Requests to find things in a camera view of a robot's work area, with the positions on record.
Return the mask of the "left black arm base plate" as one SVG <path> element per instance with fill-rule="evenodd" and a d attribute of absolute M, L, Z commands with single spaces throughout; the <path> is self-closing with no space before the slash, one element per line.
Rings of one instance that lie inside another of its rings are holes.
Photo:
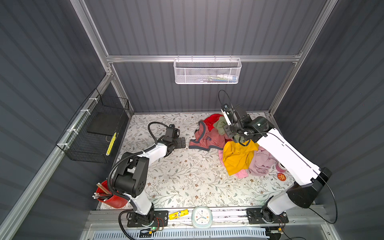
<path fill-rule="evenodd" d="M 169 220 L 168 211 L 150 211 L 148 215 L 140 215 L 133 211 L 128 212 L 128 228 L 166 227 Z"/>

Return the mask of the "olive green shirt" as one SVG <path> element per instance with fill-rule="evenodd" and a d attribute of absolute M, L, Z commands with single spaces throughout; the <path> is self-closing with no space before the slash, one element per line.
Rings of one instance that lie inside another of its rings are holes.
<path fill-rule="evenodd" d="M 244 137 L 241 137 L 237 134 L 235 134 L 233 137 L 229 137 L 228 134 L 226 133 L 226 127 L 229 127 L 227 124 L 227 121 L 225 117 L 221 116 L 219 117 L 219 120 L 214 123 L 214 128 L 218 131 L 219 135 L 224 136 L 226 141 L 234 141 L 235 143 L 246 143 L 247 141 L 245 140 Z"/>

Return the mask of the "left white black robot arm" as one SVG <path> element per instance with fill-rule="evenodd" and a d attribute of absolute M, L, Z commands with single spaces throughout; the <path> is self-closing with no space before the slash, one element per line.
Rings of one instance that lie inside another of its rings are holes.
<path fill-rule="evenodd" d="M 151 131 L 152 125 L 164 126 L 165 134 L 156 138 Z M 144 191 L 150 165 L 169 156 L 173 150 L 186 147 L 186 140 L 180 137 L 180 130 L 175 125 L 151 122 L 148 130 L 155 141 L 154 145 L 137 153 L 124 153 L 107 178 L 111 193 L 127 200 L 135 213 L 143 217 L 152 217 L 155 208 Z"/>

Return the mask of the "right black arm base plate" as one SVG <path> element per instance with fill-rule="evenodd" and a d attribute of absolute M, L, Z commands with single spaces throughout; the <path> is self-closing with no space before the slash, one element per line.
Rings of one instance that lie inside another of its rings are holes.
<path fill-rule="evenodd" d="M 289 222 L 286 212 L 280 215 L 273 214 L 269 209 L 248 208 L 246 209 L 249 224 L 287 224 Z"/>

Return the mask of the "dusty pink grey-trimmed shirt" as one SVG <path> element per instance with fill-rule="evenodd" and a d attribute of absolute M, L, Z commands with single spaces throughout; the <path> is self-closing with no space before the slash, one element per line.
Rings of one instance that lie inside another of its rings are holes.
<path fill-rule="evenodd" d="M 199 121 L 199 129 L 195 131 L 195 139 L 190 140 L 189 149 L 223 150 L 226 143 L 230 141 L 232 140 L 226 134 L 220 135 L 215 128 L 209 131 L 208 126 L 203 121 Z"/>

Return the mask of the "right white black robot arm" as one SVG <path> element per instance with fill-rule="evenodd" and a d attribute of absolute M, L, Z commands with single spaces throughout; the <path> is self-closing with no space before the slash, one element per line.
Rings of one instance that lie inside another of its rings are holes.
<path fill-rule="evenodd" d="M 320 168 L 299 153 L 276 127 L 266 118 L 252 119 L 240 107 L 228 104 L 221 106 L 222 114 L 227 122 L 224 130 L 230 138 L 239 136 L 246 142 L 258 143 L 275 157 L 278 163 L 293 176 L 294 184 L 284 192 L 271 197 L 261 208 L 260 215 L 267 223 L 275 221 L 285 211 L 300 207 L 308 209 L 327 185 L 332 173 L 328 168 Z"/>

